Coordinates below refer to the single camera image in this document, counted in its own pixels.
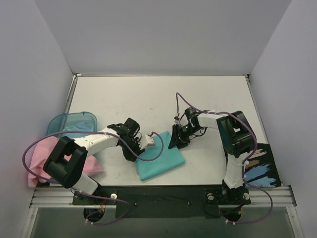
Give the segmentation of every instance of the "screw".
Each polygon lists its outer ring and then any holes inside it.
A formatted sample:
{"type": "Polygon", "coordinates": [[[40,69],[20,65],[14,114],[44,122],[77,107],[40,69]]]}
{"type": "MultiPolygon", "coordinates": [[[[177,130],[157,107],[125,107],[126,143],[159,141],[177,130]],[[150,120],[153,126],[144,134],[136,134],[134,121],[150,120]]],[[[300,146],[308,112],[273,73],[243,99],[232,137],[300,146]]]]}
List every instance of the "screw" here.
{"type": "Polygon", "coordinates": [[[250,195],[247,192],[243,193],[243,196],[244,196],[244,199],[246,200],[250,199],[250,195]]]}
{"type": "Polygon", "coordinates": [[[212,194],[212,193],[208,193],[208,194],[207,194],[207,199],[208,199],[209,201],[213,200],[213,199],[214,199],[213,194],[212,194]]]}

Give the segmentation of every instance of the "pink cloth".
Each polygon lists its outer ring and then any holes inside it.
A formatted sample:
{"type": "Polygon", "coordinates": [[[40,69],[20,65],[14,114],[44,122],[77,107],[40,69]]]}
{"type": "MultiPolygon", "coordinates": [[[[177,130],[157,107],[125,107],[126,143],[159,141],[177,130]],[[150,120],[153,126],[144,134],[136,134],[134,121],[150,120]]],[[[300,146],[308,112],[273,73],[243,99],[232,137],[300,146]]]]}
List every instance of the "pink cloth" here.
{"type": "MultiPolygon", "coordinates": [[[[51,176],[49,176],[47,173],[44,172],[43,166],[46,159],[49,157],[50,153],[52,152],[53,148],[56,146],[58,140],[59,140],[58,138],[51,136],[37,143],[33,152],[33,156],[31,159],[31,166],[30,166],[30,169],[34,173],[48,179],[51,178],[51,176]]],[[[95,156],[89,156],[86,159],[84,169],[83,169],[84,174],[91,176],[103,171],[104,169],[99,165],[98,160],[96,159],[95,156]]],[[[38,179],[36,176],[29,174],[29,178],[28,178],[29,187],[35,187],[38,181],[45,182],[43,179],[38,179]]]]}

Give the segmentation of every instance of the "white wall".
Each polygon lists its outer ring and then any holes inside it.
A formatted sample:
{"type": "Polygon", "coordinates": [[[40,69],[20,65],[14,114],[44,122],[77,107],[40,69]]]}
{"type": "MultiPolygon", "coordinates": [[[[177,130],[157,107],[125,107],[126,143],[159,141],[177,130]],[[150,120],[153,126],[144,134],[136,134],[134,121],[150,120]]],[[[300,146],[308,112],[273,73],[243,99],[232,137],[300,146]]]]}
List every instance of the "white wall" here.
{"type": "Polygon", "coordinates": [[[317,1],[293,0],[251,73],[282,180],[306,237],[316,237],[317,1]]]}
{"type": "Polygon", "coordinates": [[[291,0],[36,0],[73,72],[250,73],[291,0]]]}
{"type": "Polygon", "coordinates": [[[62,113],[72,74],[33,0],[1,1],[0,35],[0,234],[16,238],[33,194],[22,153],[62,113]]]}

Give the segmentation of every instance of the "translucent blue bin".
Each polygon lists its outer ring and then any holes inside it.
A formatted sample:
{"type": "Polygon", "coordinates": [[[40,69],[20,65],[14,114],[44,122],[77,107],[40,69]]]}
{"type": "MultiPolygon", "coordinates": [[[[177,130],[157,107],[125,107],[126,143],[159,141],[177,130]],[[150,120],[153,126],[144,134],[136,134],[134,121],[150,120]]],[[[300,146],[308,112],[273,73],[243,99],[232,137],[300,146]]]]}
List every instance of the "translucent blue bin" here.
{"type": "MultiPolygon", "coordinates": [[[[90,112],[60,114],[50,122],[46,135],[70,130],[97,131],[97,118],[90,112]]],[[[85,135],[87,134],[66,133],[57,135],[56,137],[68,136],[73,139],[85,135]]]]}

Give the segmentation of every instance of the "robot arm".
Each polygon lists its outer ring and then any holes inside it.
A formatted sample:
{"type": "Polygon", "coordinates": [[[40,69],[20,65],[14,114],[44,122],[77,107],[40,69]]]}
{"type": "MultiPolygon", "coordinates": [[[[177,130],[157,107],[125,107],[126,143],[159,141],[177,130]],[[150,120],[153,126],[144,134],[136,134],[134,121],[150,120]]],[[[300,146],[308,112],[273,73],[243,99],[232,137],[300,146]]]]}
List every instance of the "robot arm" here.
{"type": "Polygon", "coordinates": [[[105,134],[93,134],[81,138],[70,139],[62,137],[44,164],[44,171],[52,176],[63,187],[93,194],[99,184],[82,173],[86,158],[108,147],[121,146],[126,160],[136,161],[136,157],[118,139],[120,137],[137,155],[144,152],[147,146],[155,145],[155,141],[148,135],[137,137],[139,124],[131,118],[124,124],[112,124],[101,130],[105,134]]]}
{"type": "MultiPolygon", "coordinates": [[[[233,115],[251,128],[241,111],[237,111],[233,115]]],[[[188,124],[181,126],[176,123],[173,126],[172,139],[168,148],[177,146],[180,149],[188,146],[190,136],[203,128],[219,130],[221,142],[228,157],[224,182],[230,189],[243,186],[241,167],[245,166],[245,164],[243,165],[242,163],[255,146],[250,133],[241,123],[230,116],[208,114],[207,112],[200,113],[193,108],[186,109],[185,116],[188,124]]]]}

